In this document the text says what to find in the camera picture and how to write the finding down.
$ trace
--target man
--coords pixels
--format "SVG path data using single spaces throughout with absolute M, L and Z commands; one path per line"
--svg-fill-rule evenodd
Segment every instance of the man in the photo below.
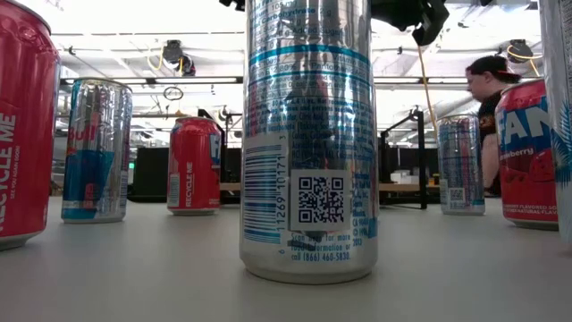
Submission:
M 520 75 L 509 72 L 507 60 L 502 56 L 486 56 L 477 59 L 465 70 L 468 91 L 481 102 L 479 129 L 483 158 L 484 190 L 489 195 L 500 196 L 499 147 L 497 143 L 494 109 L 501 100 L 501 92 L 520 81 Z

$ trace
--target aluminum can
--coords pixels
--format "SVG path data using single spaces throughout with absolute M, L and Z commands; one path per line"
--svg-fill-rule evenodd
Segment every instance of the aluminum can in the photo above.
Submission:
M 379 209 L 369 1 L 247 13 L 240 257 L 286 283 L 365 276 Z
M 484 187 L 479 121 L 474 114 L 437 121 L 441 210 L 445 215 L 483 215 Z
M 46 228 L 59 74 L 47 23 L 0 0 L 0 250 Z
M 560 236 L 572 244 L 572 1 L 539 3 Z
M 221 132 L 205 117 L 175 121 L 169 147 L 167 208 L 174 215 L 212 215 L 221 204 Z
M 127 203 L 131 89 L 80 79 L 71 93 L 62 219 L 70 224 L 122 221 Z
M 502 92 L 495 111 L 502 213 L 518 226 L 558 229 L 544 79 Z

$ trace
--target red can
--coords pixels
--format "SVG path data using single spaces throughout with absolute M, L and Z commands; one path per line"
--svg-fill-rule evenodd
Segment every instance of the red can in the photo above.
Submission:
M 59 66 L 46 22 L 0 0 L 0 250 L 46 228 Z
M 180 216 L 210 215 L 221 203 L 221 132 L 204 117 L 175 121 L 169 149 L 167 208 Z
M 505 218 L 520 226 L 558 229 L 544 80 L 503 91 L 495 118 Z

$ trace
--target ceiling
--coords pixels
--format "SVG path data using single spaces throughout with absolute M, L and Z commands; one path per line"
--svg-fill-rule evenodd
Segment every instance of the ceiling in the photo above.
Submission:
M 156 68 L 161 47 L 169 39 L 181 40 L 185 53 L 194 60 L 197 76 L 243 75 L 246 15 L 220 5 L 217 0 L 161 0 L 149 5 L 135 0 L 21 2 L 51 25 L 52 38 L 65 67 L 64 78 L 176 76 L 177 72 L 164 64 Z M 512 39 L 525 39 L 534 55 L 542 55 L 538 11 L 530 10 L 529 4 L 523 4 L 525 0 L 509 2 L 513 4 L 481 7 L 471 5 L 471 1 L 448 1 L 450 17 L 442 34 L 433 44 L 422 48 L 427 76 L 463 78 L 465 68 L 476 58 L 499 52 L 505 55 Z M 372 30 L 375 77 L 421 76 L 412 30 L 401 32 L 381 21 L 373 21 Z M 534 63 L 542 74 L 542 58 Z M 536 76 L 530 63 L 512 64 L 510 68 L 526 77 Z M 233 113 L 241 113 L 243 109 L 239 84 L 188 85 L 181 87 L 184 97 L 176 102 L 163 97 L 164 88 L 133 86 L 134 113 L 147 116 L 165 113 L 167 106 L 169 113 L 181 110 L 185 114 L 196 114 L 199 108 L 213 115 L 223 107 Z M 425 93 L 419 86 L 384 84 L 378 86 L 376 94 L 378 129 L 396 123 L 415 106 L 427 109 Z M 61 92 L 61 111 L 66 107 L 67 95 Z M 438 116 L 475 111 L 478 107 L 464 85 L 432 89 L 430 98 Z M 239 131 L 241 123 L 236 121 L 233 120 L 234 129 Z M 133 118 L 136 128 L 169 128 L 173 122 L 173 118 Z M 168 135 L 152 134 L 158 142 L 168 140 Z M 393 140 L 403 140 L 403 134 L 396 133 Z M 231 142 L 240 144 L 240 139 L 231 136 Z

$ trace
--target blue and silver can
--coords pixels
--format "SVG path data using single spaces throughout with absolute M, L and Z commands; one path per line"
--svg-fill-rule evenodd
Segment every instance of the blue and silver can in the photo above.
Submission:
M 369 3 L 247 1 L 240 257 L 255 275 L 340 283 L 377 261 Z
M 474 114 L 437 121 L 441 210 L 445 215 L 483 215 L 484 187 L 479 121 Z
M 572 0 L 540 2 L 559 231 L 572 244 Z
M 80 79 L 71 94 L 63 180 L 65 223 L 122 221 L 127 202 L 131 89 Z

